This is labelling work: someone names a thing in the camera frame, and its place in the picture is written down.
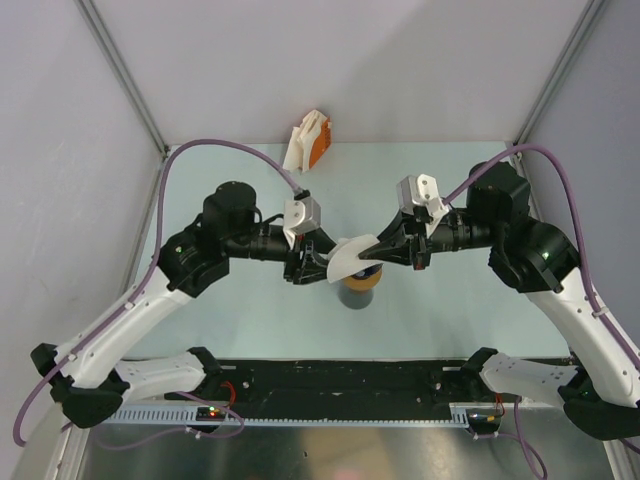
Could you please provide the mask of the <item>single white paper filter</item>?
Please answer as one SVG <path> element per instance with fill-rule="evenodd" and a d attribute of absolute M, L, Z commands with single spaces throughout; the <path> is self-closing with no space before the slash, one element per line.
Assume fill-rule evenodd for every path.
<path fill-rule="evenodd" d="M 362 260 L 359 255 L 378 245 L 379 240 L 372 234 L 340 239 L 328 255 L 326 277 L 329 283 L 335 283 L 346 277 L 378 264 L 376 260 Z"/>

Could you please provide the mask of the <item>glass beaker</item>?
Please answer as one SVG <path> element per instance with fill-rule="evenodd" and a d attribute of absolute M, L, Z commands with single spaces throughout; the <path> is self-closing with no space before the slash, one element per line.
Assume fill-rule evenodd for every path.
<path fill-rule="evenodd" d="M 359 291 L 348 287 L 341 287 L 338 296 L 345 307 L 351 310 L 361 310 L 371 304 L 374 298 L 374 291 L 372 289 Z"/>

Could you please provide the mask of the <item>white paper coffee filters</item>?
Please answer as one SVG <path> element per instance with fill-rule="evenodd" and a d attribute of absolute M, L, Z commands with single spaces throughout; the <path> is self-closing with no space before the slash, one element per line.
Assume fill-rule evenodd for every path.
<path fill-rule="evenodd" d="M 283 161 L 283 168 L 286 171 L 293 172 L 299 170 L 302 173 L 307 172 L 305 170 L 307 131 L 312 121 L 319 115 L 324 114 L 319 110 L 310 111 L 303 118 L 302 123 L 292 129 L 292 134 Z"/>

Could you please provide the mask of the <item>blue glass dripper cone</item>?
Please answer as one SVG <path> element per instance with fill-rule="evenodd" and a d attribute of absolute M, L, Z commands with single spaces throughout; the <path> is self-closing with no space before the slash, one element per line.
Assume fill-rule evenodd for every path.
<path fill-rule="evenodd" d="M 372 265 L 372 266 L 369 266 L 369 267 L 367 267 L 367 268 L 365 268 L 363 270 L 360 270 L 360 271 L 356 272 L 355 274 L 352 275 L 352 277 L 357 279 L 357 280 L 364 280 L 364 279 L 367 279 L 367 278 L 370 278 L 370 277 L 374 276 L 381 269 L 382 269 L 382 265 L 381 264 Z"/>

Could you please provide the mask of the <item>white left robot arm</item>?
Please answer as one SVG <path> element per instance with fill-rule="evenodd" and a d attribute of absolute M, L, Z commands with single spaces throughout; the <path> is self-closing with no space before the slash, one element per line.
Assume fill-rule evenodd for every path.
<path fill-rule="evenodd" d="M 127 361 L 124 356 L 161 320 L 228 275 L 233 258 L 280 262 L 285 280 L 295 285 L 325 280 L 327 255 L 336 243 L 321 228 L 319 212 L 303 191 L 286 202 L 279 216 L 283 222 L 276 224 L 262 217 L 250 185 L 221 184 L 205 198 L 196 219 L 159 249 L 141 284 L 118 305 L 75 340 L 43 343 L 32 351 L 64 416 L 79 428 L 91 428 L 128 401 L 185 393 L 214 398 L 224 375 L 205 347 L 171 358 Z"/>

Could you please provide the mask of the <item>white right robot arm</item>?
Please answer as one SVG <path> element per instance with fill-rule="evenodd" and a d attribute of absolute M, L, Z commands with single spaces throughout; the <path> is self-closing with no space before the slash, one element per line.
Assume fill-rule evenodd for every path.
<path fill-rule="evenodd" d="M 533 218 L 530 185 L 505 162 L 474 166 L 463 187 L 466 206 L 454 211 L 429 177 L 403 180 L 399 213 L 357 259 L 422 270 L 435 253 L 487 248 L 490 269 L 546 315 L 578 363 L 554 368 L 482 348 L 466 363 L 464 393 L 528 397 L 598 440 L 638 436 L 639 353 L 598 300 L 582 239 Z"/>

